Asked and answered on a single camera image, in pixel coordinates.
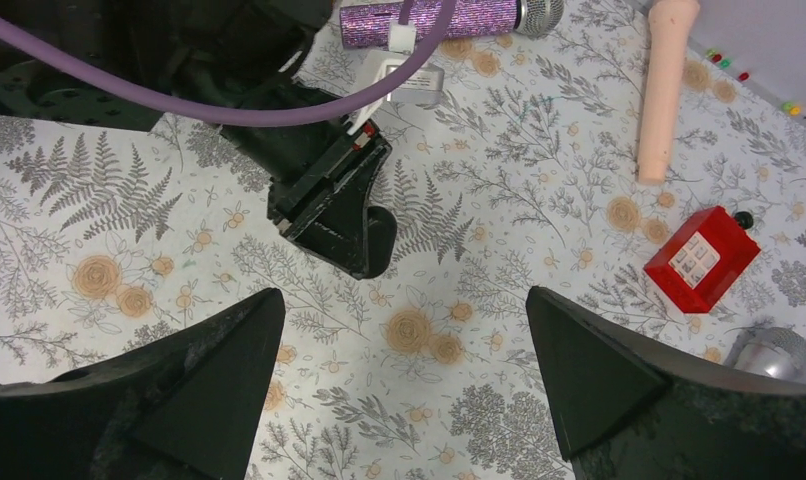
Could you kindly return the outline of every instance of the floral patterned surface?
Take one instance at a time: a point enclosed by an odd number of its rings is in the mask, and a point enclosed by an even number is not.
[[[720,362],[741,329],[806,334],[806,131],[690,55],[676,161],[633,182],[645,19],[568,5],[557,32],[446,42],[444,100],[385,105],[373,196],[394,262],[357,282],[278,238],[268,176],[199,122],[151,133],[0,118],[0,381],[46,381],[265,287],[289,307],[248,479],[563,479],[526,327],[546,285]],[[306,82],[346,91],[335,25]],[[754,213],[762,254],[709,315],[644,262],[695,211]]]

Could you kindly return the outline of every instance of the beige dildo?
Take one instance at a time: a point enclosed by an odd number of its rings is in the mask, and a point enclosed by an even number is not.
[[[650,64],[638,153],[642,185],[661,185],[671,164],[686,45],[699,10],[697,0],[658,0],[647,16]]]

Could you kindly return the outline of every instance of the red box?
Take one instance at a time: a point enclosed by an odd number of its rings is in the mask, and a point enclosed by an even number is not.
[[[695,213],[644,266],[683,313],[708,313],[760,252],[723,207]]]

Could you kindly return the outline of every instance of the silver microphone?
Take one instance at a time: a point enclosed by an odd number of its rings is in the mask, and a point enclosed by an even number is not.
[[[382,47],[390,22],[400,17],[403,2],[343,7],[341,40],[346,48]],[[441,2],[414,0],[409,20],[423,39],[438,17]],[[513,31],[531,37],[550,33],[565,10],[564,0],[457,0],[446,38],[502,35]]]
[[[788,328],[759,332],[742,349],[736,370],[781,380],[792,380],[806,362],[806,339]]]

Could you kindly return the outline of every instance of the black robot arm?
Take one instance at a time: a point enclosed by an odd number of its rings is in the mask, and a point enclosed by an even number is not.
[[[331,14],[329,0],[0,0],[1,17],[118,77],[255,110],[335,99],[294,80]],[[162,112],[0,42],[0,115],[149,131]],[[283,237],[355,278],[373,278],[388,267],[397,229],[389,211],[368,207],[391,147],[373,122],[354,135],[347,122],[220,132],[273,177],[268,218]]]

